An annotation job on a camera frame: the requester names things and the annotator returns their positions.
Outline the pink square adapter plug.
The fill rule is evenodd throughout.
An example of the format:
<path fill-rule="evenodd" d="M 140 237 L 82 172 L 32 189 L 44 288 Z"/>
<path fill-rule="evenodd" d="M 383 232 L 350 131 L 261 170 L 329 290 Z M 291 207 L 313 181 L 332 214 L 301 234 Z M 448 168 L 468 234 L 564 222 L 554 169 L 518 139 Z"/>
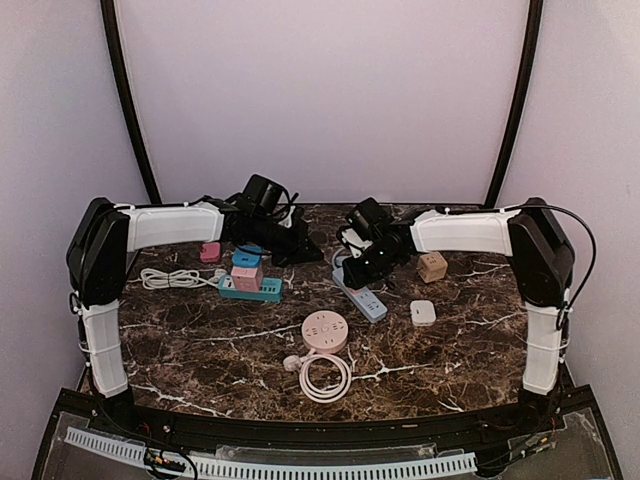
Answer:
<path fill-rule="evenodd" d="M 203 263 L 218 263 L 221 259 L 221 245 L 218 242 L 203 243 L 200 249 L 200 260 Z"/>

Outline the grey-blue power strip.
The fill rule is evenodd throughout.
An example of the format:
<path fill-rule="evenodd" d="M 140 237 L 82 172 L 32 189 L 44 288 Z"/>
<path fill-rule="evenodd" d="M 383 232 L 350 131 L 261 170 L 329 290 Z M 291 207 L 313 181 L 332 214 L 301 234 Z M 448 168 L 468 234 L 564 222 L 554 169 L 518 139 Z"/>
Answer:
<path fill-rule="evenodd" d="M 386 318 L 387 307 L 367 287 L 354 290 L 345 285 L 344 272 L 341 267 L 332 271 L 332 278 L 334 283 L 370 323 L 375 324 Z"/>

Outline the white charger plug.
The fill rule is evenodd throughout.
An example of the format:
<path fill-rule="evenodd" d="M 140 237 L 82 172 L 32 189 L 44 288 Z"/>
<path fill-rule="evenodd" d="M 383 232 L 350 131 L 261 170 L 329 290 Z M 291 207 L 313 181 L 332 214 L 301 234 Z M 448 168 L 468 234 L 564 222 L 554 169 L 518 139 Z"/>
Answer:
<path fill-rule="evenodd" d="M 437 319 L 435 306 L 429 300 L 413 300 L 410 303 L 410 314 L 415 327 L 433 325 Z"/>

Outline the pink round power strip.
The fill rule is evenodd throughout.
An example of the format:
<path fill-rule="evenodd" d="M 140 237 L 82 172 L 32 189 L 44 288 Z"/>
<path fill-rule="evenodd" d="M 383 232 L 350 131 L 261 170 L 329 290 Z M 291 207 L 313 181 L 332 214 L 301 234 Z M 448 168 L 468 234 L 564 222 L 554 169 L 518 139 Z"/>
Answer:
<path fill-rule="evenodd" d="M 305 346 L 320 354 L 334 354 L 347 344 L 349 327 L 340 314 L 320 310 L 310 314 L 302 323 L 302 340 Z"/>

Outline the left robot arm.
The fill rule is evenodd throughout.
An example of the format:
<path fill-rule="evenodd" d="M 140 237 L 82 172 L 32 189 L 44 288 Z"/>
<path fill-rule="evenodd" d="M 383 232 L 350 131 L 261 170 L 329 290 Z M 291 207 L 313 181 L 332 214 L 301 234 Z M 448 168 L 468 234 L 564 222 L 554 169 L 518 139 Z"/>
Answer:
<path fill-rule="evenodd" d="M 115 397 L 128 389 L 118 319 L 128 255 L 170 244 L 230 242 L 261 247 L 276 267 L 320 261 L 323 253 L 311 239 L 303 215 L 296 207 L 288 220 L 279 221 L 209 196 L 155 206 L 116 204 L 105 197 L 89 203 L 66 263 L 93 384 L 104 397 L 113 397 L 103 405 L 101 417 L 117 434 L 131 436 L 141 427 L 140 412 Z"/>

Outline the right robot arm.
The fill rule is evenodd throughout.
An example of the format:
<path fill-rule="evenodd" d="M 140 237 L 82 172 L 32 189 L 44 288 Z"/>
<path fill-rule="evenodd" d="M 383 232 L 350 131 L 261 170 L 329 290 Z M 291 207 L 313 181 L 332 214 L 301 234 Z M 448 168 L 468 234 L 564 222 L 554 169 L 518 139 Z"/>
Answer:
<path fill-rule="evenodd" d="M 521 205 L 455 211 L 416 210 L 394 217 L 373 198 L 357 204 L 337 237 L 351 257 L 343 282 L 360 289 L 387 278 L 412 257 L 431 252 L 493 253 L 513 271 L 527 312 L 527 356 L 522 379 L 528 396 L 510 413 L 521 434 L 534 432 L 549 416 L 538 395 L 555 387 L 569 343 L 569 316 L 583 287 L 573 283 L 575 250 L 558 222 L 565 209 L 532 197 Z"/>

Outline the beige cube socket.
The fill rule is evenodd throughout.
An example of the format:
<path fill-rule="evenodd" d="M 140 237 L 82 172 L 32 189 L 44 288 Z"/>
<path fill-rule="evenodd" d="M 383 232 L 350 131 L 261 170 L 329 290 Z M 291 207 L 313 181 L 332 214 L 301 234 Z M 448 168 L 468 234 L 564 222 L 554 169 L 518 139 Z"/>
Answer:
<path fill-rule="evenodd" d="M 418 258 L 417 272 L 426 284 L 443 279 L 447 270 L 448 263 L 439 252 L 425 253 Z"/>

